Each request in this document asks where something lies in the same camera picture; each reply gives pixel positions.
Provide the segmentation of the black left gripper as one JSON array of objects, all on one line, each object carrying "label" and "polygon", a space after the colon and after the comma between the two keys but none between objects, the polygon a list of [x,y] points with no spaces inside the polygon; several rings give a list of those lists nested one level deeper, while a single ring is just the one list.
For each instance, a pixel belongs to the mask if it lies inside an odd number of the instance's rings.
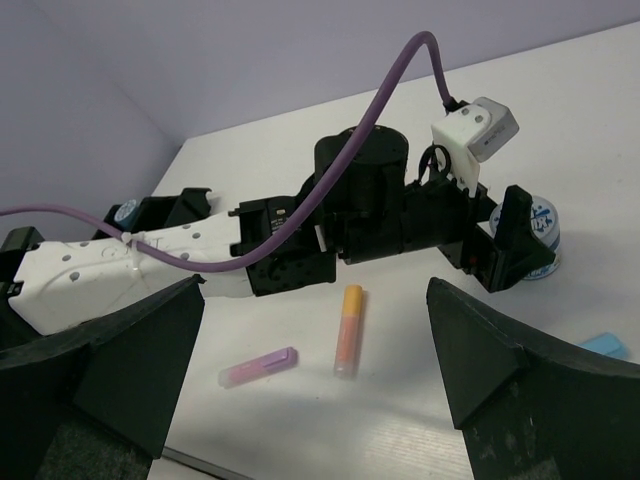
[{"label": "black left gripper", "polygon": [[415,181],[404,192],[402,251],[437,248],[454,268],[475,276],[483,287],[490,285],[492,273],[493,291],[510,289],[551,265],[556,254],[535,235],[533,197],[518,185],[506,189],[492,216],[494,250],[480,224],[489,220],[496,206],[485,187],[470,197],[449,180],[432,179],[423,185]]}]

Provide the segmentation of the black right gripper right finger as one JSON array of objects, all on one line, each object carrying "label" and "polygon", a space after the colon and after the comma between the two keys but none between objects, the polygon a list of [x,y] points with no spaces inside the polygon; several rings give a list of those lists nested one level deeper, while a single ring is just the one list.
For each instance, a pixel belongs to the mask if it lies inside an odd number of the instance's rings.
[{"label": "black right gripper right finger", "polygon": [[638,478],[638,365],[546,334],[439,278],[426,304],[474,478]]}]

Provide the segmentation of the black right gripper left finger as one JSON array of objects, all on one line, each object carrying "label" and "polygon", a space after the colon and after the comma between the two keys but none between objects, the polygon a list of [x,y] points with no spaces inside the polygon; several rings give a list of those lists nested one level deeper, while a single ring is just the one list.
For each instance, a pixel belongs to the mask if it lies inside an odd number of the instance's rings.
[{"label": "black right gripper left finger", "polygon": [[2,478],[147,478],[200,329],[200,284],[2,351]]}]

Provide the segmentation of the blue round tape container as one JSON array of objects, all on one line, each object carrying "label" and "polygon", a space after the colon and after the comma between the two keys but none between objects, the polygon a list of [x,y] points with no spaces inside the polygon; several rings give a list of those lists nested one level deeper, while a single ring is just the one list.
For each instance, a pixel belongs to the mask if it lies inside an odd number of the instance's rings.
[{"label": "blue round tape container", "polygon": [[113,221],[122,230],[128,230],[137,214],[140,202],[137,199],[130,199],[121,204],[113,215]]},{"label": "blue round tape container", "polygon": [[[532,228],[534,230],[535,235],[539,237],[547,246],[549,246],[555,252],[556,258],[551,265],[531,272],[523,280],[535,277],[540,273],[548,273],[549,271],[554,269],[554,265],[557,263],[558,248],[559,248],[559,242],[560,242],[559,219],[557,217],[557,212],[555,208],[545,199],[541,199],[539,197],[534,197],[534,196],[532,197],[533,197],[533,207],[532,207],[532,214],[531,214]],[[494,248],[494,242],[493,242],[492,216],[490,217],[492,241],[491,241],[491,247],[489,250],[489,260],[487,261],[487,271],[485,272],[485,278],[483,279],[483,285],[487,288],[488,291],[497,292],[492,290],[492,271],[493,271],[493,267],[496,264],[496,254],[494,252],[495,248]]]}]

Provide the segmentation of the purple highlighter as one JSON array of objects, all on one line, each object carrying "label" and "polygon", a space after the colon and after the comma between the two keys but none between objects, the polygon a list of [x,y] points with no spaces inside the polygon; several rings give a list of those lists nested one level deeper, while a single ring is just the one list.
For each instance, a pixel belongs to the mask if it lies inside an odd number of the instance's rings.
[{"label": "purple highlighter", "polygon": [[218,374],[218,385],[224,389],[244,385],[292,369],[298,360],[298,351],[286,347],[222,370]]}]

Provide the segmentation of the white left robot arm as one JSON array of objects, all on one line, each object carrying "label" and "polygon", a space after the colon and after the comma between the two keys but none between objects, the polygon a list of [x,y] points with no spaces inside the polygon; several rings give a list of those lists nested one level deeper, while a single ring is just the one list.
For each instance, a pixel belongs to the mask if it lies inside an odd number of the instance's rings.
[{"label": "white left robot arm", "polygon": [[[22,340],[51,335],[130,306],[187,276],[181,262],[237,259],[277,233],[327,171],[350,132],[319,140],[314,173],[298,194],[241,203],[209,215],[205,191],[150,197],[128,236],[98,234],[83,242],[44,240],[18,229],[1,254],[2,312]],[[555,261],[553,245],[535,233],[532,196],[518,186],[502,203],[484,187],[467,190],[453,176],[453,151],[433,144],[417,179],[404,180],[409,145],[398,131],[373,129],[345,174],[292,235],[263,259],[238,270],[204,275],[216,297],[266,296],[332,283],[348,265],[435,248],[489,292],[511,288]],[[145,254],[149,245],[174,257]]]}]

